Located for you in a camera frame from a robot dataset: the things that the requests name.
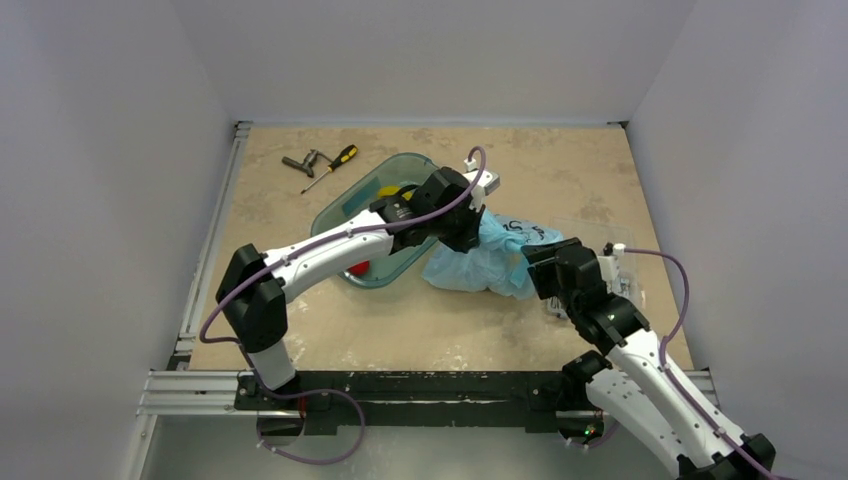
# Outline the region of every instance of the gray floor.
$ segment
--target gray floor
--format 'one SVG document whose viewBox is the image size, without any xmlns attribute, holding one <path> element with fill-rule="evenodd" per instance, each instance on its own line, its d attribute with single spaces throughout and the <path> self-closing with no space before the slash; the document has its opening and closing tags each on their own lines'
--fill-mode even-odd
<svg viewBox="0 0 848 480">
<path fill-rule="evenodd" d="M 146 480 L 233 479 L 557 479 L 670 478 L 650 451 L 624 429 L 587 454 L 554 435 L 501 428 L 368 428 L 359 452 L 326 467 L 301 465 L 256 448 L 254 418 L 160 417 Z M 337 455 L 355 428 L 336 437 L 304 437 L 289 450 Z"/>
</svg>

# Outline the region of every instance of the metal tool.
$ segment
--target metal tool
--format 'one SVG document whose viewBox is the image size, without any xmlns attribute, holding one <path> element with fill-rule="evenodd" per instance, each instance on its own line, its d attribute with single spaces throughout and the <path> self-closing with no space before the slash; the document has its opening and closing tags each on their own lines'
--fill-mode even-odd
<svg viewBox="0 0 848 480">
<path fill-rule="evenodd" d="M 303 195 L 310 188 L 312 188 L 313 185 L 320 182 L 321 179 L 324 178 L 324 176 L 326 176 L 328 173 L 334 172 L 337 168 L 339 168 L 342 165 L 344 165 L 345 163 L 349 162 L 350 159 L 352 159 L 354 156 L 356 156 L 356 152 L 358 152 L 358 151 L 359 151 L 359 149 L 356 148 L 356 145 L 348 145 L 347 147 L 345 147 L 345 149 L 342 150 L 341 153 L 339 153 L 339 156 L 336 157 L 335 160 L 330 162 L 330 165 L 327 167 L 327 171 L 322 173 L 320 177 L 313 180 L 312 183 L 310 183 L 309 185 L 306 186 L 306 188 L 301 190 L 300 194 Z"/>
<path fill-rule="evenodd" d="M 321 155 L 324 158 L 327 158 L 324 154 L 319 152 L 318 150 L 309 150 L 309 153 L 306 154 L 306 157 L 302 162 L 298 163 L 295 160 L 289 157 L 283 157 L 283 165 L 287 165 L 289 167 L 300 170 L 305 173 L 307 177 L 312 178 L 315 176 L 315 172 L 312 171 L 312 166 L 315 165 L 315 162 L 318 161 L 318 156 Z"/>
</svg>

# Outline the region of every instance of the red object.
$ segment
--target red object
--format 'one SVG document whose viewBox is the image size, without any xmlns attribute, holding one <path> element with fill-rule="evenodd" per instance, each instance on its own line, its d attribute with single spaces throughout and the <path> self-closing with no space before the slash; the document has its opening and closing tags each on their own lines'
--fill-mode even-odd
<svg viewBox="0 0 848 480">
<path fill-rule="evenodd" d="M 368 272 L 369 268 L 371 268 L 371 262 L 365 261 L 348 268 L 347 271 L 350 272 L 351 275 L 361 277 L 365 275 L 366 272 Z"/>
</svg>

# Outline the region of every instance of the blue plastic bag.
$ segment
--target blue plastic bag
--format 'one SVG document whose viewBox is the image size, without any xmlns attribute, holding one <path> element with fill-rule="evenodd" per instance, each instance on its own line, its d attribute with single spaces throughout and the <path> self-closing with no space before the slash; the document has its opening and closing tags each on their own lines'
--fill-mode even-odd
<svg viewBox="0 0 848 480">
<path fill-rule="evenodd" d="M 439 244 L 421 274 L 424 280 L 437 288 L 463 292 L 488 288 L 524 300 L 536 290 L 527 273 L 529 264 L 521 255 L 521 247 L 564 239 L 556 230 L 527 220 L 494 215 L 488 210 L 480 220 L 479 235 L 480 246 L 468 253 L 454 252 Z"/>
</svg>

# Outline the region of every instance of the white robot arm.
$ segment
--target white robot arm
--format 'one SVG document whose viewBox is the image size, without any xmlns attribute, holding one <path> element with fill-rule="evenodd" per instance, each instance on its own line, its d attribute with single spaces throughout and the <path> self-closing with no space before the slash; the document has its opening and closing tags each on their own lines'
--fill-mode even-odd
<svg viewBox="0 0 848 480">
<path fill-rule="evenodd" d="M 580 336 L 600 351 L 587 352 L 563 371 L 579 372 L 589 402 L 633 433 L 673 476 L 758 478 L 728 441 L 769 467 L 771 443 L 762 435 L 746 436 L 671 357 L 663 365 L 657 334 L 629 300 L 614 293 L 624 252 L 624 245 L 609 244 L 604 255 L 596 255 L 576 238 L 523 248 L 539 297 L 556 296 Z M 608 360 L 620 370 L 610 368 Z M 689 398 L 669 379 L 669 371 Z M 698 409 L 711 418 L 704 419 Z"/>
<path fill-rule="evenodd" d="M 429 236 L 456 251 L 467 252 L 478 245 L 483 200 L 500 185 L 500 178 L 490 171 L 478 172 L 474 160 L 466 160 L 465 169 L 460 174 L 442 168 L 415 188 L 409 200 L 401 192 L 377 200 L 348 222 L 297 244 L 261 253 L 252 244 L 236 250 L 216 299 L 225 303 L 224 315 L 268 388 L 286 385 L 297 373 L 283 336 L 288 329 L 285 307 L 298 295 L 353 265 L 420 245 Z M 450 212 L 403 225 L 457 198 L 478 174 L 470 195 Z M 263 270 L 269 271 L 234 299 L 223 301 L 245 279 Z"/>
</svg>

